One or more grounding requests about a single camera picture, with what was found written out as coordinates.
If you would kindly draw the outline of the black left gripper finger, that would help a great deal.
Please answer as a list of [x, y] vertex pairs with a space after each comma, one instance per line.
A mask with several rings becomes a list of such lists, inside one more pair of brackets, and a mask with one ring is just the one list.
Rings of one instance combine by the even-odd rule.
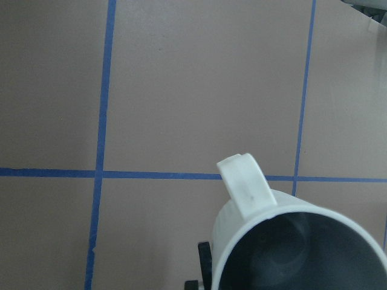
[[187, 280], [184, 283], [184, 290], [212, 289], [212, 253], [208, 241], [198, 243], [198, 255], [203, 281]]

